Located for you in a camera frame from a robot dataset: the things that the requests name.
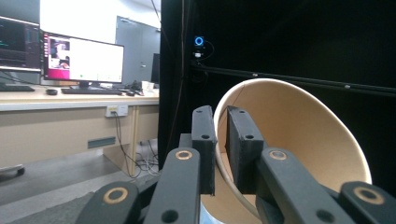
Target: floor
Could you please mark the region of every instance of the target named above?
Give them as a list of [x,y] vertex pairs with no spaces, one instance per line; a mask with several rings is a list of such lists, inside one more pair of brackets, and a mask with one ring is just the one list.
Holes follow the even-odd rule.
[[67,203],[115,181],[157,175],[157,140],[141,142],[136,153],[134,176],[103,156],[102,149],[27,163],[23,175],[0,174],[0,224]]

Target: power outlet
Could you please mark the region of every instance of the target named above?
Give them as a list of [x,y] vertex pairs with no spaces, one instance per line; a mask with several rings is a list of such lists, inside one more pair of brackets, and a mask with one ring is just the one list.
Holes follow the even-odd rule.
[[128,105],[108,105],[105,116],[113,118],[116,116],[122,117],[128,115]]

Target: desk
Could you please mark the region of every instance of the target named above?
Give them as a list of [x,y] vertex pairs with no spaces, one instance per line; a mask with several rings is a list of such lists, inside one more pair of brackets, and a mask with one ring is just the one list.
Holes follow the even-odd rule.
[[[0,92],[0,167],[41,161],[89,149],[103,148],[104,155],[128,173],[117,140],[116,119],[106,118],[108,105],[128,105],[120,117],[121,142],[134,159],[136,143],[157,138],[159,96],[46,94]],[[116,139],[114,144],[90,147],[98,139]],[[134,163],[128,160],[129,173]]]

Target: desk leg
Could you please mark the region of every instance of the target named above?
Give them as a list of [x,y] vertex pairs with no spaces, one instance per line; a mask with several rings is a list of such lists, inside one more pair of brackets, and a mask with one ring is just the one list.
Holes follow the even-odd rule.
[[[131,106],[130,109],[130,139],[129,143],[122,143],[122,147],[128,157],[135,161],[136,155],[136,144],[138,136],[138,106]],[[134,175],[135,163],[131,159],[127,158],[127,164],[125,162],[125,155],[123,154],[120,146],[106,147],[103,149],[103,154],[108,157],[114,164],[116,164],[120,169],[127,175]]]

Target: black curtain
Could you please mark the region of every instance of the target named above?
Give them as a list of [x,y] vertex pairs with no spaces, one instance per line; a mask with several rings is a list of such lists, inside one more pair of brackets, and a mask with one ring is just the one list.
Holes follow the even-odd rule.
[[[162,8],[160,164],[179,135],[191,131],[194,108],[215,110],[236,83],[272,77],[328,106],[360,143],[374,184],[396,195],[394,1],[186,2],[165,1]],[[191,12],[184,37],[183,8]],[[207,41],[209,57],[201,61],[192,57],[195,35]]]

